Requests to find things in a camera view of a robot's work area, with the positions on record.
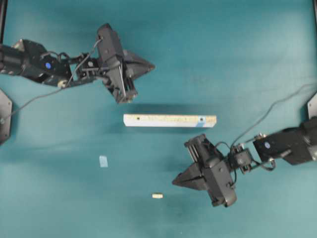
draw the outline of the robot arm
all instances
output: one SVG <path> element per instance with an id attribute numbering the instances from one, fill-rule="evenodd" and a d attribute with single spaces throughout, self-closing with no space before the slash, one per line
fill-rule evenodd
<path id="1" fill-rule="evenodd" d="M 315 161 L 317 158 L 317 117 L 299 127 L 288 128 L 268 136 L 256 136 L 253 142 L 261 163 L 253 159 L 242 144 L 230 148 L 223 156 L 206 136 L 200 135 L 185 143 L 193 164 L 172 182 L 173 185 L 195 190 L 207 190 L 212 205 L 228 207 L 236 201 L 235 182 L 230 172 L 240 169 L 243 174 L 262 167 L 275 168 L 275 159 L 282 158 L 291 165 Z"/>
<path id="2" fill-rule="evenodd" d="M 3 39 L 7 0 L 0 0 L 0 29 Z M 0 73 L 22 76 L 55 87 L 73 87 L 102 79 L 117 103 L 129 103 L 138 93 L 134 80 L 155 68 L 153 64 L 122 48 L 109 24 L 97 31 L 98 58 L 88 58 L 77 70 L 77 80 L 69 81 L 70 65 L 79 65 L 88 55 L 70 58 L 66 53 L 49 52 L 39 43 L 20 40 L 13 47 L 0 41 Z"/>

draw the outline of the teal mat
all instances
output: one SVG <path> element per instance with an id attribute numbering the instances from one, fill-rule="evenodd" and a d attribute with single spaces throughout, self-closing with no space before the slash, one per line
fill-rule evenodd
<path id="1" fill-rule="evenodd" d="M 316 163 L 238 172 L 228 209 L 171 184 L 191 164 L 185 141 L 205 133 L 231 143 L 273 101 L 317 83 L 311 0 L 9 0 L 6 22 L 5 44 L 30 39 L 71 56 L 89 51 L 109 22 L 156 69 L 136 81 L 133 104 L 116 105 L 96 81 L 13 117 L 0 147 L 0 238 L 316 236 Z M 15 108 L 53 90 L 4 75 L 0 88 Z M 243 140 L 297 126 L 316 89 L 277 106 Z M 124 113 L 217 115 L 218 123 L 126 128 Z"/>

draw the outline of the wire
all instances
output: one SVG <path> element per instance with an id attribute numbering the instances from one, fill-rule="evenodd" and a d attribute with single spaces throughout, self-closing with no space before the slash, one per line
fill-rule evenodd
<path id="1" fill-rule="evenodd" d="M 218 142 L 218 143 L 214 146 L 215 149 L 216 149 L 219 145 L 221 145 L 221 144 L 226 145 L 226 146 L 228 147 L 228 149 L 230 149 L 229 145 L 228 145 L 226 142 L 223 142 L 223 141 Z"/>
<path id="2" fill-rule="evenodd" d="M 31 100 L 27 101 L 25 104 L 23 104 L 20 108 L 16 109 L 15 111 L 13 111 L 12 113 L 10 113 L 9 115 L 2 117 L 0 119 L 0 124 L 4 124 L 5 120 L 7 120 L 9 117 L 13 116 L 14 114 L 16 114 L 17 112 L 21 111 L 23 108 L 25 108 L 27 105 L 29 105 L 30 103 L 32 103 L 33 101 L 39 99 L 39 98 L 44 98 L 44 97 L 48 97 L 50 95 L 56 94 L 64 89 L 67 88 L 67 86 L 69 85 L 69 83 L 71 82 L 71 80 L 74 78 L 74 75 L 76 73 L 76 71 L 79 69 L 79 67 L 90 57 L 90 55 L 92 55 L 95 52 L 95 49 L 97 47 L 97 45 L 102 41 L 103 39 L 100 38 L 99 40 L 97 40 L 92 48 L 92 50 L 87 54 L 87 56 L 76 66 L 76 68 L 74 69 L 71 77 L 69 78 L 66 86 L 64 88 L 60 88 L 58 90 L 52 91 L 50 93 L 47 94 L 43 94 L 37 97 L 32 98 Z"/>
<path id="3" fill-rule="evenodd" d="M 295 91 L 294 93 L 290 94 L 289 96 L 283 98 L 283 99 L 279 99 L 275 102 L 273 102 L 271 104 L 271 106 L 269 107 L 268 111 L 259 119 L 256 121 L 256 123 L 254 123 L 251 127 L 249 127 L 248 129 L 246 129 L 241 135 L 239 135 L 232 143 L 231 145 L 231 149 L 233 148 L 234 144 L 243 136 L 245 136 L 247 133 L 250 132 L 250 130 L 252 130 L 254 127 L 256 127 L 257 125 L 259 125 L 268 115 L 269 113 L 272 111 L 272 109 L 274 108 L 274 106 L 276 106 L 277 104 L 279 103 L 283 103 L 283 102 L 286 102 L 288 101 L 289 99 L 295 97 L 296 95 L 298 95 L 304 88 L 306 87 L 311 87 L 311 86 L 316 86 L 317 84 L 316 83 L 309 83 L 309 84 L 304 84 L 302 85 L 297 91 Z"/>
<path id="4" fill-rule="evenodd" d="M 95 49 L 97 47 L 97 45 L 103 40 L 103 38 L 100 38 L 99 40 L 97 40 L 93 46 L 93 49 L 86 55 L 86 57 L 76 66 L 73 74 L 71 75 L 71 77 L 69 78 L 67 84 L 66 84 L 66 88 L 69 85 L 70 81 L 74 78 L 75 72 L 79 69 L 80 66 L 83 65 L 83 63 L 95 52 Z"/>

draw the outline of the wooden ruler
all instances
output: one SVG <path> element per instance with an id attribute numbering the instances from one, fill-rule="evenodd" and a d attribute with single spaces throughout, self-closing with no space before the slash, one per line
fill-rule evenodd
<path id="1" fill-rule="evenodd" d="M 217 117 L 199 115 L 124 114 L 123 122 L 126 126 L 213 127 L 217 123 Z"/>

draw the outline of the small blue object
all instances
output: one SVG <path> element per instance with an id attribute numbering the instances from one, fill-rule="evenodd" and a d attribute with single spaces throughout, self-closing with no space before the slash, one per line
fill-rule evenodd
<path id="1" fill-rule="evenodd" d="M 47 62 L 47 63 L 45 64 L 45 67 L 46 67 L 47 69 L 51 69 L 52 66 L 51 66 L 50 63 Z"/>

